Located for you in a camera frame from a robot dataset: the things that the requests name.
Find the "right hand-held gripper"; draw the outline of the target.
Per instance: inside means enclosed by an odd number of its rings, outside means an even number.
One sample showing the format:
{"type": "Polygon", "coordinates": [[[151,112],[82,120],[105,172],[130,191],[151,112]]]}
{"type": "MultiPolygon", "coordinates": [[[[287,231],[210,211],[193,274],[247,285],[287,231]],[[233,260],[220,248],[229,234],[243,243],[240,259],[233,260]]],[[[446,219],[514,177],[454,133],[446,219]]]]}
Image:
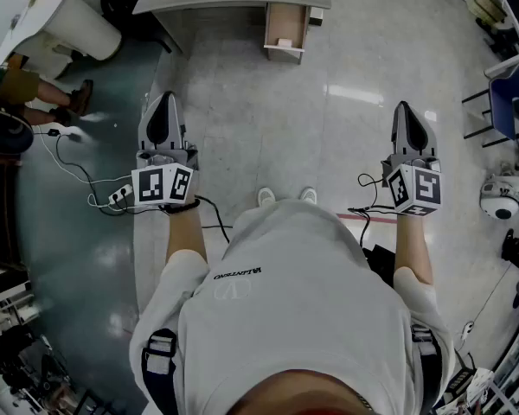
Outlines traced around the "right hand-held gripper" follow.
{"type": "Polygon", "coordinates": [[[437,211],[442,206],[442,175],[440,160],[435,157],[436,137],[426,120],[404,100],[394,109],[391,141],[394,155],[381,164],[383,185],[390,189],[394,211],[414,217],[437,211]],[[408,154],[414,151],[419,156],[408,154]]]}

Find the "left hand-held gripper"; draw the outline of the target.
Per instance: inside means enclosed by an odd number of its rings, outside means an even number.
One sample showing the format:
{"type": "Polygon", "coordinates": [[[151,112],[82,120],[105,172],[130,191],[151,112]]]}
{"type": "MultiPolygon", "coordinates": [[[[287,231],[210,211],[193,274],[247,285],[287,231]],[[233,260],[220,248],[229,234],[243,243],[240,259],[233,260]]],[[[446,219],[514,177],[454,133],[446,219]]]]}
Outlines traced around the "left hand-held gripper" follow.
{"type": "Polygon", "coordinates": [[[138,126],[137,168],[131,172],[134,205],[180,206],[186,203],[198,150],[186,148],[183,108],[173,92],[158,96],[138,126]],[[169,150],[152,150],[159,145],[169,150]]]}

